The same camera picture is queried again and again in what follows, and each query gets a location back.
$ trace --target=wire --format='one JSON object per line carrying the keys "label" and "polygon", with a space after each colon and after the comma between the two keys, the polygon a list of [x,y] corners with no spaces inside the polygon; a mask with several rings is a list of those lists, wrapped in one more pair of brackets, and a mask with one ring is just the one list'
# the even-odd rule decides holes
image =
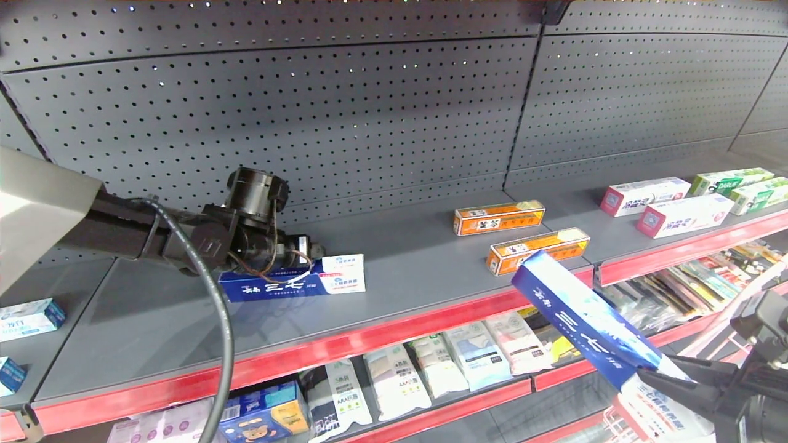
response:
{"label": "wire", "polygon": [[222,335],[221,375],[219,378],[219,388],[216,392],[214,404],[210,409],[208,420],[205,423],[203,434],[199,438],[199,443],[211,443],[214,440],[214,435],[216,434],[216,429],[219,427],[219,421],[221,420],[222,412],[225,410],[225,405],[227,404],[227,399],[230,395],[232,365],[235,359],[235,345],[232,339],[232,325],[230,324],[230,314],[227,311],[225,298],[222,295],[219,285],[214,280],[214,277],[210,274],[208,265],[205,264],[205,261],[203,261],[203,258],[197,252],[197,248],[195,248],[195,245],[189,240],[189,237],[186,235],[184,230],[180,228],[173,216],[167,212],[167,209],[164,208],[159,202],[151,199],[137,198],[132,200],[139,200],[148,206],[153,207],[156,212],[162,216],[162,219],[164,219],[167,225],[169,225],[169,228],[175,233],[175,235],[178,237],[178,240],[180,240],[180,242],[184,245],[184,250],[191,259],[191,262],[194,263],[195,267],[197,268],[199,276],[202,278],[203,283],[205,283],[206,289],[211,296],[211,299],[214,301],[216,312],[219,314],[219,325],[221,326]]}

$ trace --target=white box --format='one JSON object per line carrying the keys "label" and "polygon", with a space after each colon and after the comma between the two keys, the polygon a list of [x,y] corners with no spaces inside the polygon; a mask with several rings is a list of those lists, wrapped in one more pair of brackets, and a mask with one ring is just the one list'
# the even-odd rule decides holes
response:
{"label": "white box", "polygon": [[677,177],[613,184],[600,208],[613,217],[640,214],[651,203],[683,199],[689,189],[690,184]]}
{"label": "white box", "polygon": [[720,194],[654,203],[645,208],[637,228],[651,238],[711,228],[722,224],[733,205]]}
{"label": "white box", "polygon": [[54,331],[65,313],[51,298],[0,308],[0,343]]}

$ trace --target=store shelf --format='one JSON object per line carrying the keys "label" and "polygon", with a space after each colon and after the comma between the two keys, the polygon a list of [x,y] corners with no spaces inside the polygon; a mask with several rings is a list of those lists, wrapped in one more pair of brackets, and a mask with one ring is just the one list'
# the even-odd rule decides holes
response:
{"label": "store shelf", "polygon": [[697,173],[754,166],[769,167],[760,160],[728,152],[705,154],[652,164],[647,169],[603,169],[584,176],[539,181],[508,188],[506,192],[516,200],[541,201],[547,207],[544,224],[552,230],[577,226],[585,231],[591,237],[585,257],[599,266],[597,277],[607,286],[761,238],[788,226],[788,203],[781,203],[754,214],[728,215],[718,228],[654,240],[635,229],[639,215],[613,218],[599,209],[608,185],[669,176],[691,180]]}
{"label": "store shelf", "polygon": [[[3,294],[0,298],[2,307],[52,297],[65,311],[66,320],[56,331],[0,344],[0,356],[10,357],[28,372],[18,392],[11,396],[0,397],[0,409],[12,411],[33,401],[52,363],[58,357],[63,344],[112,262],[112,259],[102,259],[32,270],[24,274]],[[3,430],[3,438],[22,437],[21,430],[11,415],[2,416],[0,429]]]}
{"label": "store shelf", "polygon": [[[511,199],[502,192],[483,192],[288,227],[331,254],[364,253],[368,291],[233,304],[233,387],[526,306],[484,259],[490,244],[547,232],[544,226],[452,233],[455,208],[505,201]],[[590,283],[588,262],[564,263]],[[220,352],[216,314],[198,279],[119,261],[34,408],[51,434],[210,396]]]}

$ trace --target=gray pegboard wall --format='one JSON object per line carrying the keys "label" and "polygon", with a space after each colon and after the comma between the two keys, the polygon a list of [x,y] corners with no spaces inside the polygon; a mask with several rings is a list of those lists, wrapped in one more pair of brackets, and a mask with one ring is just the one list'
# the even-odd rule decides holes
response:
{"label": "gray pegboard wall", "polygon": [[0,2],[0,70],[151,55],[536,35],[540,2]]}
{"label": "gray pegboard wall", "polygon": [[35,142],[24,128],[17,115],[13,112],[12,104],[5,94],[0,91],[0,145],[16,149],[27,155],[41,158],[41,153]]}
{"label": "gray pegboard wall", "polygon": [[545,36],[511,169],[735,136],[786,39]]}
{"label": "gray pegboard wall", "polygon": [[788,56],[783,54],[742,134],[788,128]]}
{"label": "gray pegboard wall", "polygon": [[505,171],[534,46],[189,54],[5,77],[53,160],[118,195],[198,210],[250,166],[288,180],[295,206]]}
{"label": "gray pegboard wall", "polygon": [[545,34],[699,32],[788,35],[788,0],[576,0]]}
{"label": "gray pegboard wall", "polygon": [[554,163],[533,168],[509,171],[506,176],[506,188],[535,181],[553,180],[561,177],[572,177],[587,173],[599,173],[606,169],[644,167],[659,162],[668,162],[679,158],[688,158],[701,154],[723,153],[733,142],[733,137],[702,140],[699,142],[675,144],[666,147],[654,147],[622,154],[605,155],[585,158],[573,162]]}

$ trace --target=blue toothpaste box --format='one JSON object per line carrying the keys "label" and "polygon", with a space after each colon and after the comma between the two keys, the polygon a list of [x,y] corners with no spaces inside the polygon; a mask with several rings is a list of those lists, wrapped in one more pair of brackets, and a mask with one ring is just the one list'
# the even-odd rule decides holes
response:
{"label": "blue toothpaste box", "polygon": [[0,396],[9,396],[22,386],[27,373],[8,357],[0,357]]}
{"label": "blue toothpaste box", "polygon": [[269,275],[281,283],[269,283],[254,275],[223,272],[219,284],[231,302],[366,291],[363,254],[323,257],[315,260],[309,275],[290,281],[303,272],[304,268],[284,268]]}
{"label": "blue toothpaste box", "polygon": [[620,403],[646,435],[683,441],[714,432],[709,421],[641,381],[639,367],[690,379],[550,255],[540,251],[528,258],[511,283],[617,388]]}
{"label": "blue toothpaste box", "polygon": [[286,382],[227,400],[219,430],[230,443],[267,443],[309,430],[301,389]]}
{"label": "blue toothpaste box", "polygon": [[0,342],[59,328],[65,312],[52,300],[44,299],[0,308]]}

